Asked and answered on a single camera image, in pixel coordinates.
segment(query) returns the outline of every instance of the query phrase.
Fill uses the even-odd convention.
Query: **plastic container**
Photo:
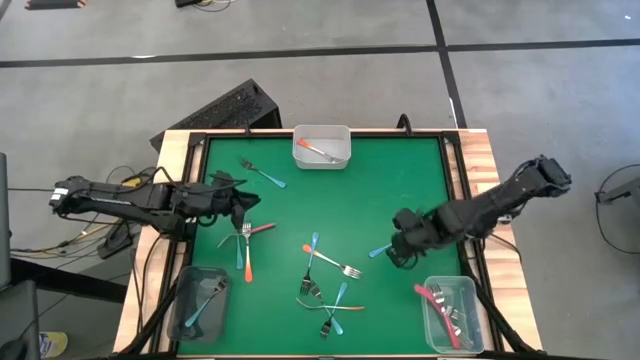
[[[340,159],[324,156],[297,145],[299,139]],[[341,170],[351,158],[351,131],[344,125],[298,125],[293,129],[293,158],[300,169]]]
[[[191,326],[187,320],[218,290],[220,281],[227,286],[216,294]],[[180,272],[167,335],[176,341],[213,343],[224,333],[231,279],[223,269],[188,266]]]
[[[473,280],[466,276],[430,276],[424,282],[424,287],[433,289],[436,284],[445,299],[441,305],[445,308],[452,306],[458,311],[458,319],[452,318],[451,321],[462,330],[459,336],[461,347],[453,348],[442,316],[427,299],[421,297],[427,343],[441,354],[479,354],[484,351]]]

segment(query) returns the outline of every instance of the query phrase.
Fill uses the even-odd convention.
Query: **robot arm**
[[[62,218],[97,212],[151,225],[175,239],[187,236],[187,224],[193,218],[212,217],[209,223],[200,223],[210,226],[218,215],[231,215],[234,227],[240,228],[245,212],[258,204],[260,198],[238,191],[235,186],[242,182],[226,173],[218,171],[210,176],[214,178],[213,185],[150,184],[151,176],[133,188],[72,176],[55,184],[49,205]]]
[[[418,255],[467,238],[487,237],[498,219],[515,218],[534,197],[558,197],[569,191],[571,176],[543,155],[520,165],[504,183],[470,200],[449,201],[426,214],[400,210],[393,218],[399,232],[387,255],[396,267],[411,268]]]

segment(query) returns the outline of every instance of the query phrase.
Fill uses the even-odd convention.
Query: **orange-handled fork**
[[[316,154],[320,154],[322,156],[324,156],[327,160],[329,160],[330,162],[339,162],[342,161],[342,159],[338,159],[337,157],[331,156],[329,154],[327,154],[326,152],[318,149],[317,147],[309,144],[306,140],[304,139],[298,139],[297,142],[298,145],[302,146],[305,149],[309,149],[313,152],[315,152]]]
[[[244,281],[252,282],[253,273],[251,272],[251,259],[249,258],[249,236],[251,236],[251,223],[242,224],[242,235],[247,241],[247,264],[244,267]]]

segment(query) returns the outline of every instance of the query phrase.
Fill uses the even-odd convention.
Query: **black cable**
[[[227,10],[227,8],[228,8],[229,6],[231,6],[231,3],[232,3],[232,1],[231,1],[231,0],[229,0],[229,1],[227,2],[227,5],[225,5],[223,8],[215,9],[215,10],[206,10],[206,9],[203,9],[204,7],[211,6],[212,4],[215,4],[213,1],[212,1],[212,2],[210,2],[210,3],[208,3],[207,5],[198,5],[198,4],[194,4],[194,5],[192,5],[192,6],[193,6],[195,9],[198,9],[198,10],[200,10],[200,11],[204,11],[204,12],[221,12],[221,11]]]
[[[115,168],[113,168],[110,172],[109,175],[107,175],[107,178],[105,180],[106,183],[109,183],[109,180],[111,179],[111,176],[113,176],[113,174],[118,171],[119,169],[128,169],[131,171],[132,175],[135,176],[136,172],[135,170],[133,170],[133,168],[131,166],[128,165],[120,165],[120,166],[116,166]],[[22,253],[42,253],[42,252],[47,252],[47,251],[51,251],[51,250],[56,250],[56,249],[61,249],[64,247],[67,247],[73,243],[75,243],[78,240],[78,237],[80,237],[81,235],[83,235],[87,229],[89,229],[89,227],[93,224],[103,224],[103,225],[112,225],[113,223],[103,223],[103,222],[96,222],[96,219],[98,218],[98,216],[100,216],[100,214],[96,214],[91,220],[82,220],[82,222],[87,222],[88,224],[82,229],[80,230],[80,234],[77,235],[76,237],[74,237],[73,239],[69,239],[69,240],[65,240],[62,241],[61,243],[59,243],[56,246],[51,246],[48,248],[41,248],[41,249],[11,249],[12,252],[22,252]]]
[[[7,188],[9,191],[32,191],[32,192],[53,192],[53,189],[38,189],[38,188]]]
[[[129,273],[124,273],[124,274],[120,274],[120,275],[116,275],[113,277],[110,277],[108,279],[105,279],[105,281],[111,281],[111,280],[115,280],[117,278],[121,278],[123,276],[127,276],[129,275]],[[65,294],[63,297],[61,297],[60,299],[58,299],[58,301],[54,302],[53,304],[51,304],[48,308],[44,309],[41,313],[38,314],[38,316],[36,316],[35,319],[33,319],[26,327],[25,329],[22,331],[22,333],[20,334],[20,336],[18,336],[16,339],[20,339],[26,332],[27,330],[29,330],[29,328],[31,327],[31,325],[33,325],[36,321],[40,320],[40,318],[42,316],[44,316],[44,314],[46,314],[49,310],[53,309],[54,307],[56,307],[58,304],[60,304],[64,299],[66,299],[68,296],[70,296],[71,294]]]
[[[604,179],[602,184],[600,184],[600,188],[598,189],[598,192],[596,193],[596,195],[603,192],[602,189],[604,189],[604,186],[607,184],[609,179],[611,179],[615,174],[619,173],[622,170],[626,170],[626,169],[629,169],[629,168],[632,168],[632,167],[637,167],[637,166],[640,166],[640,164],[626,165],[626,166],[623,166],[621,168],[618,168],[617,170],[615,170],[614,172],[609,174],[609,176],[607,176]],[[596,222],[598,223],[598,230],[600,230],[600,235],[602,236],[602,240],[604,240],[609,246],[611,246],[612,248],[618,250],[619,252],[621,252],[623,254],[639,255],[640,251],[624,250],[624,249],[621,249],[618,246],[614,245],[611,241],[609,241],[607,236],[604,234],[604,230],[602,230],[602,224],[600,223],[600,207],[599,207],[599,205],[600,205],[600,203],[598,202],[598,197],[596,196]]]
[[[522,254],[520,254],[520,250],[518,250],[515,245],[494,233],[489,234],[489,236],[493,237],[493,239],[498,241],[499,244],[502,244],[502,246],[508,247],[509,249],[515,251],[518,254],[518,258],[520,258],[520,262],[522,262]]]
[[[138,327],[141,327],[144,323],[144,319],[142,316],[142,306],[144,305],[144,288],[145,288],[145,283],[146,283],[146,278],[145,275],[147,274],[147,267],[149,266],[149,259],[151,258],[151,255],[153,253],[153,249],[156,247],[156,244],[158,243],[158,241],[160,240],[160,235],[158,235],[158,237],[155,239],[155,241],[153,242],[153,244],[151,244],[151,248],[149,249],[149,253],[147,254],[147,258],[144,260],[144,267],[142,268],[142,286],[141,286],[141,295],[140,295],[140,312],[139,315],[140,317],[138,318],[138,320],[140,321],[140,324],[138,324]]]
[[[140,331],[142,331],[142,300],[140,299],[140,288],[138,287],[138,273],[136,271],[135,252],[131,251],[129,259],[131,259],[131,272],[133,273],[133,282],[136,285],[136,299],[138,301],[138,327],[136,329],[136,332],[139,334]]]

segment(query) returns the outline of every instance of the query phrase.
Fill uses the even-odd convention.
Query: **blue-handled fork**
[[[313,262],[313,252],[316,250],[316,246],[318,246],[319,238],[320,234],[313,233],[313,236],[311,238],[311,255],[309,255],[307,273],[302,278],[302,285],[300,285],[300,295],[302,296],[306,296],[309,293],[309,288],[311,287],[311,263]]]
[[[258,174],[260,174],[260,175],[266,177],[267,179],[271,180],[272,183],[278,185],[281,189],[284,189],[284,188],[287,187],[286,183],[274,178],[273,176],[269,176],[269,175],[265,174],[265,172],[262,171],[262,170],[258,170],[258,168],[256,168],[255,165],[253,165],[251,163],[251,161],[249,161],[249,160],[247,160],[247,159],[245,159],[243,157],[240,157],[240,164],[242,164],[242,166],[244,166],[246,169],[253,170],[253,171],[257,172]]]
[[[338,321],[334,317],[334,313],[336,312],[335,307],[338,306],[338,304],[340,303],[340,299],[342,299],[342,295],[344,295],[346,291],[347,291],[347,283],[343,282],[340,285],[340,291],[338,291],[338,297],[336,298],[336,304],[334,305],[334,308],[331,311],[329,311],[329,309],[327,308],[324,308],[327,312],[327,315],[329,315],[329,319],[325,321],[325,323],[322,325],[322,329],[320,330],[320,336],[322,336],[323,339],[326,339],[327,336],[329,335],[329,331],[331,331],[332,324],[333,324],[333,327],[336,329],[336,334],[342,335],[344,333],[344,331],[342,331],[342,326],[338,324]]]

